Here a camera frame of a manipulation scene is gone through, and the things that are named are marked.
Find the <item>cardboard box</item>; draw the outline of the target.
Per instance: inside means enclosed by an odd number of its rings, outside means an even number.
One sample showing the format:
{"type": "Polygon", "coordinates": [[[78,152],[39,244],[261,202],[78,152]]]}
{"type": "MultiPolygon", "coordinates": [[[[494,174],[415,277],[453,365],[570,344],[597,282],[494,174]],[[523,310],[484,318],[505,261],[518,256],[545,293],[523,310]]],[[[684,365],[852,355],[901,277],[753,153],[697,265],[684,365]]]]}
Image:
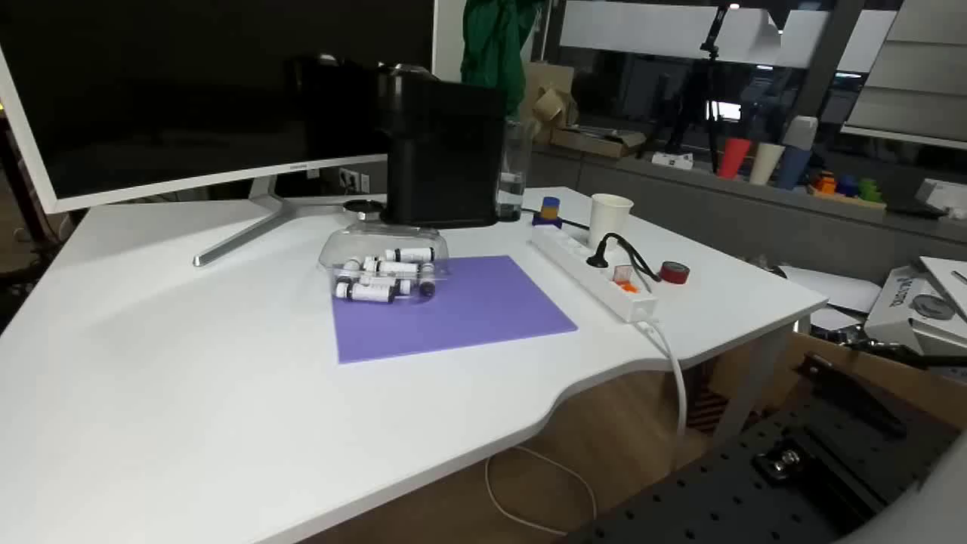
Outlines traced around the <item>cardboard box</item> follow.
{"type": "Polygon", "coordinates": [[[566,130],[575,115],[575,70],[563,63],[534,59],[526,66],[526,95],[523,113],[531,127],[534,142],[550,142],[558,130],[566,130]]]}

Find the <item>red tape roll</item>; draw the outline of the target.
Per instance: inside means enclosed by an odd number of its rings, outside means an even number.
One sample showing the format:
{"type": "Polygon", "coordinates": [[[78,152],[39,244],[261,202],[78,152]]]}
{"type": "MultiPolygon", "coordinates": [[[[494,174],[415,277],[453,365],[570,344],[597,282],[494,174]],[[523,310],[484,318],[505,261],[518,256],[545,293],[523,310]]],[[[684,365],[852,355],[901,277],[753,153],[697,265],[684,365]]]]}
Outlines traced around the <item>red tape roll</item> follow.
{"type": "Polygon", "coordinates": [[[661,268],[660,268],[660,277],[671,282],[671,283],[685,283],[688,282],[688,265],[678,263],[678,261],[666,261],[661,268]]]}

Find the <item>purple paper sheet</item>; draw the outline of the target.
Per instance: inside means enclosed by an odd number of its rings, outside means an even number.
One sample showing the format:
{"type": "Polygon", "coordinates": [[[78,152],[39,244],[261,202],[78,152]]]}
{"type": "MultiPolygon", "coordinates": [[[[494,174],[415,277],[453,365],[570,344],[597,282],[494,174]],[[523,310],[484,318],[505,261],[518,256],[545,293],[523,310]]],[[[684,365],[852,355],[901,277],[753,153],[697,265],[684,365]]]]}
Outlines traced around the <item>purple paper sheet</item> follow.
{"type": "Polygon", "coordinates": [[[460,256],[429,302],[338,302],[342,361],[575,332],[579,322],[512,256],[460,256]]]}

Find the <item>red plastic cup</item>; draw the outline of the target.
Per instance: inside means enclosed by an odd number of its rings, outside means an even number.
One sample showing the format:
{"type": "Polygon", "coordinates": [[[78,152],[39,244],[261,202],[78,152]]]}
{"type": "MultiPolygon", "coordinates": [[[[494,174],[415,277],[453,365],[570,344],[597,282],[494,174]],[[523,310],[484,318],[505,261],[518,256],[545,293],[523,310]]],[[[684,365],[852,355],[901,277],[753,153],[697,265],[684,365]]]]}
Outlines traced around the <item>red plastic cup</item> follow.
{"type": "Polygon", "coordinates": [[[729,135],[729,140],[725,140],[725,149],[724,149],[724,153],[719,153],[716,174],[725,178],[725,182],[733,182],[733,178],[741,172],[741,167],[748,162],[750,152],[753,152],[753,142],[750,142],[750,140],[729,135]]]}

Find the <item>green cloth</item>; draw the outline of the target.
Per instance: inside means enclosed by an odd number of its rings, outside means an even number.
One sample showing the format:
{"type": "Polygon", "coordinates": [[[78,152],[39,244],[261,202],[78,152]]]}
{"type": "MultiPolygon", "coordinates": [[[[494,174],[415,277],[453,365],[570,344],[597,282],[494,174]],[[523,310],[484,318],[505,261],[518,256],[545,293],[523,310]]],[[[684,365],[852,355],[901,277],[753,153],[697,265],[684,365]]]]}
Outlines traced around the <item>green cloth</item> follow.
{"type": "Polygon", "coordinates": [[[523,89],[523,44],[545,0],[466,0],[462,81],[474,88],[523,89]]]}

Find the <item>white paper cup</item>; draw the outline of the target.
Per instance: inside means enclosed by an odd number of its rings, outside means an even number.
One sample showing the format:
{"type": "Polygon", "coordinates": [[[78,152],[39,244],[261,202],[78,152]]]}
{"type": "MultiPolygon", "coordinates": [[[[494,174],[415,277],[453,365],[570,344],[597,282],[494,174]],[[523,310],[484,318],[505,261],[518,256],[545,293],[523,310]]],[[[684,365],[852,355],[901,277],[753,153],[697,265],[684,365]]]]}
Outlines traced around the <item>white paper cup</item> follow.
{"type": "Polygon", "coordinates": [[[598,244],[609,231],[619,231],[635,202],[619,193],[597,193],[591,215],[591,241],[598,244]]]}

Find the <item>small blue orange bottle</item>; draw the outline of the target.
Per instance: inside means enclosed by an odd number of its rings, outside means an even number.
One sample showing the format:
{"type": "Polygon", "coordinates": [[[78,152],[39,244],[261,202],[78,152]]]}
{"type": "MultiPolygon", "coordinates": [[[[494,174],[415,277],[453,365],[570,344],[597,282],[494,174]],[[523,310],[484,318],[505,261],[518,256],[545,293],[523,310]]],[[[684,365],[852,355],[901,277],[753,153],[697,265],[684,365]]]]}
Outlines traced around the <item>small blue orange bottle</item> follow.
{"type": "Polygon", "coordinates": [[[545,195],[539,216],[540,216],[545,222],[558,220],[558,195],[545,195]]]}

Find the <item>black perforated breadboard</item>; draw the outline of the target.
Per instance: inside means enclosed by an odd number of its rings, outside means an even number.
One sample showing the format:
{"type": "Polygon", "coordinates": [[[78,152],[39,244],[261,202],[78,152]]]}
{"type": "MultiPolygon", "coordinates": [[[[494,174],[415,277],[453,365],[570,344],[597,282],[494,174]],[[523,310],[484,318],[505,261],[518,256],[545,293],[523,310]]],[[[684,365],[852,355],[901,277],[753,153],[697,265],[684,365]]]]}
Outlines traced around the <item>black perforated breadboard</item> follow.
{"type": "Polygon", "coordinates": [[[917,407],[885,431],[827,401],[767,418],[563,544],[834,544],[923,482],[958,430],[917,407]]]}

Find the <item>white plastic cup background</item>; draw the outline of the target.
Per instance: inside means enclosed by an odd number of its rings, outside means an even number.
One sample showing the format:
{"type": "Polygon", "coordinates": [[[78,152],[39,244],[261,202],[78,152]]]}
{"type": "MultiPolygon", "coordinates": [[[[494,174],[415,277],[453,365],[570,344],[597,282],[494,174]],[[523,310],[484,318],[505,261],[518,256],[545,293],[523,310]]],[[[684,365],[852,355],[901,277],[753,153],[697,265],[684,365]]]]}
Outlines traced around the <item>white plastic cup background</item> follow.
{"type": "Polygon", "coordinates": [[[783,158],[783,146],[758,142],[755,146],[755,159],[753,159],[753,170],[750,170],[750,182],[753,185],[767,185],[773,170],[778,170],[778,162],[781,162],[781,158],[783,158]]]}

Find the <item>clear plastic box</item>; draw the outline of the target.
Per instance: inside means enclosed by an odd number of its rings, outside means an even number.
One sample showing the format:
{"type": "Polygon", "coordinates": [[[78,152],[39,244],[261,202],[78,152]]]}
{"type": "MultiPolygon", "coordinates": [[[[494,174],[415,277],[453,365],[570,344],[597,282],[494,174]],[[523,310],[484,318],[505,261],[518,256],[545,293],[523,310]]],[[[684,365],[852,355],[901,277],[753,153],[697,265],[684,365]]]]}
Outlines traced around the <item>clear plastic box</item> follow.
{"type": "Polygon", "coordinates": [[[338,302],[429,302],[449,276],[449,241],[440,228],[351,222],[332,231],[320,265],[338,302]]]}

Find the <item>white bottle front row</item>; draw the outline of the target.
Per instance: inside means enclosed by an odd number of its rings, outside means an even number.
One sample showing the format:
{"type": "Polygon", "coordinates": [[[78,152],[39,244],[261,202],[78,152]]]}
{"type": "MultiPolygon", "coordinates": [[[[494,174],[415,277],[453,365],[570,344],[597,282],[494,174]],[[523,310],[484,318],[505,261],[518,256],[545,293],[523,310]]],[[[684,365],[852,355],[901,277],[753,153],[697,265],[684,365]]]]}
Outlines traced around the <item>white bottle front row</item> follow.
{"type": "Polygon", "coordinates": [[[377,304],[388,304],[395,299],[392,288],[360,283],[360,282],[337,282],[332,296],[345,302],[377,302],[377,304]]]}

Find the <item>clear water glass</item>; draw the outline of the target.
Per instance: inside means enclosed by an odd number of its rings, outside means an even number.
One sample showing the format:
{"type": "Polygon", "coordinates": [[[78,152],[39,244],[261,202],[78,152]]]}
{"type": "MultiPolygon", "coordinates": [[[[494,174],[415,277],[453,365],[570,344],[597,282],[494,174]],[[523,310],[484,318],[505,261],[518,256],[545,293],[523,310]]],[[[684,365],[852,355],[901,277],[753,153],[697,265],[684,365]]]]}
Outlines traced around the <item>clear water glass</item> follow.
{"type": "Polygon", "coordinates": [[[528,185],[531,130],[508,118],[497,204],[501,216],[518,216],[528,185]]]}

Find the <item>white computer monitor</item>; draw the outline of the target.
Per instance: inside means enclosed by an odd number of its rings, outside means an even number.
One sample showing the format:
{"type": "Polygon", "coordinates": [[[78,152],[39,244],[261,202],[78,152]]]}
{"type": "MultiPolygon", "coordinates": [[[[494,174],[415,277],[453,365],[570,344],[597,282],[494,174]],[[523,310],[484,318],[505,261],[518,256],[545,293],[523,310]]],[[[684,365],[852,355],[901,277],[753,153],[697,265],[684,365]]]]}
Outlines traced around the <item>white computer monitor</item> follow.
{"type": "Polygon", "coordinates": [[[50,215],[388,158],[377,72],[437,0],[0,0],[4,115],[50,215]]]}

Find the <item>blue plastic cup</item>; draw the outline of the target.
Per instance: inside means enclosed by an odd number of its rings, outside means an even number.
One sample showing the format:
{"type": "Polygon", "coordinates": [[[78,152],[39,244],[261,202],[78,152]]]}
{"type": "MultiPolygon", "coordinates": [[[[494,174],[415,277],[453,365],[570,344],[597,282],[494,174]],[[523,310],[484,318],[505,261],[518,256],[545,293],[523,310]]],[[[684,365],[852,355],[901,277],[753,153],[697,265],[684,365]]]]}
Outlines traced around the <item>blue plastic cup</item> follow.
{"type": "Polygon", "coordinates": [[[773,185],[793,190],[803,170],[811,167],[811,152],[790,146],[778,162],[773,185]]]}

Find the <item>white bottle dark cap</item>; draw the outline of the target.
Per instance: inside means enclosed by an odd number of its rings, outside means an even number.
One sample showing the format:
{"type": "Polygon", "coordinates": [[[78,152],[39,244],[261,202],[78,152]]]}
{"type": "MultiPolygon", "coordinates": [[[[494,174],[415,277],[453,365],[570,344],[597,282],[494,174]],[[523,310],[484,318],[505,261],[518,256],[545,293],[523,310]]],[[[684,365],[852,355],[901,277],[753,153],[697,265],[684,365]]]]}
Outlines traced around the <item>white bottle dark cap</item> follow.
{"type": "Polygon", "coordinates": [[[392,276],[392,277],[424,277],[424,276],[437,276],[437,263],[392,263],[392,261],[367,256],[363,272],[392,276]]]}

